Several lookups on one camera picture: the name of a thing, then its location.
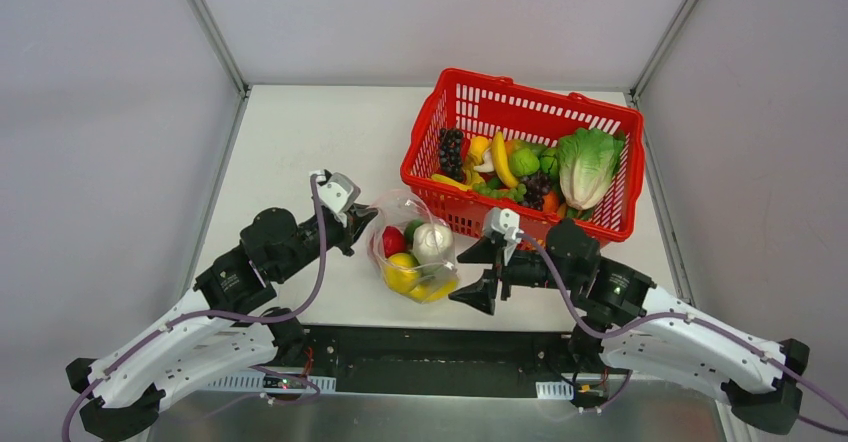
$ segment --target red tomato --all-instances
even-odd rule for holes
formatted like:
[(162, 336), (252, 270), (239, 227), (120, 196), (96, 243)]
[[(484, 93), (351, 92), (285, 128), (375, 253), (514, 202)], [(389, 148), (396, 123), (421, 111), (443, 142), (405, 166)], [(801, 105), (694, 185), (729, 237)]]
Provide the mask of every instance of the red tomato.
[(406, 238), (397, 227), (383, 230), (383, 256), (387, 259), (397, 253), (406, 252)]

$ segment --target white wall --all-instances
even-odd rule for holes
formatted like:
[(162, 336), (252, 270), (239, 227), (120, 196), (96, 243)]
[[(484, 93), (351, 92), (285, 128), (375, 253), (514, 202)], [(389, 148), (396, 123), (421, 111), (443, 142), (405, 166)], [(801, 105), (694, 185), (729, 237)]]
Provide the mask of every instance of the white wall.
[(185, 0), (0, 0), (0, 27), (0, 440), (59, 440), (65, 365), (182, 282), (237, 96)]
[[(703, 0), (641, 104), (698, 304), (809, 344), (843, 402), (846, 103), (848, 0)], [(810, 393), (802, 413), (848, 428)]]
[(682, 0), (206, 0), (251, 83), (631, 87)]

